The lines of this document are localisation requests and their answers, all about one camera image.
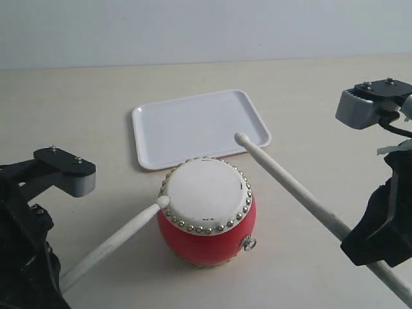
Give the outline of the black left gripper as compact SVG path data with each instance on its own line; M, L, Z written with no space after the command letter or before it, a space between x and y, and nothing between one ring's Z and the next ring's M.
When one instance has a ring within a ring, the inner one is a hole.
M1 166L1 308L69 308L59 286L61 263L46 238L47 211L29 205L61 180L60 164Z

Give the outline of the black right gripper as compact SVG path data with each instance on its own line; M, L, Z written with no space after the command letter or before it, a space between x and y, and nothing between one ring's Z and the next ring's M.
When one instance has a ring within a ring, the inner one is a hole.
M384 161L392 175L369 198L360 222L341 243L354 265L411 259L411 139L391 146Z

